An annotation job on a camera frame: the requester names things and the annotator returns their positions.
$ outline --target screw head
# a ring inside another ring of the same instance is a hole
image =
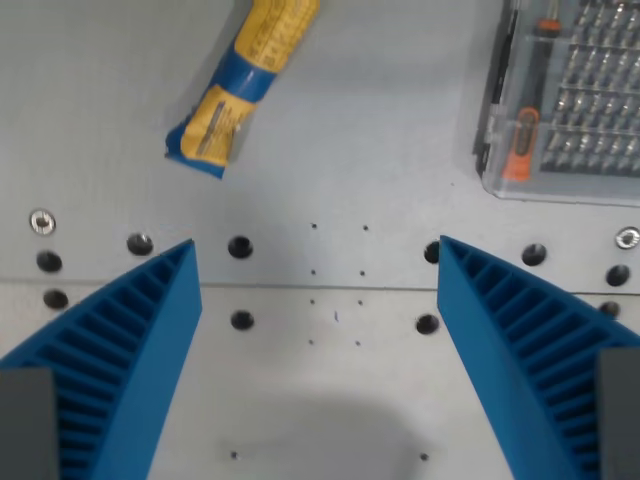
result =
[[[29,216],[31,229],[38,235],[51,235],[56,229],[56,219],[43,209],[34,210]]]
[[[631,250],[640,243],[640,230],[635,227],[626,227],[616,235],[616,245],[622,250]]]

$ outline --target orange plastic part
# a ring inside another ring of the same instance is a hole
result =
[[[507,158],[502,178],[513,182],[526,182],[531,178],[531,157],[538,135],[540,112],[532,107],[520,110],[513,145]]]

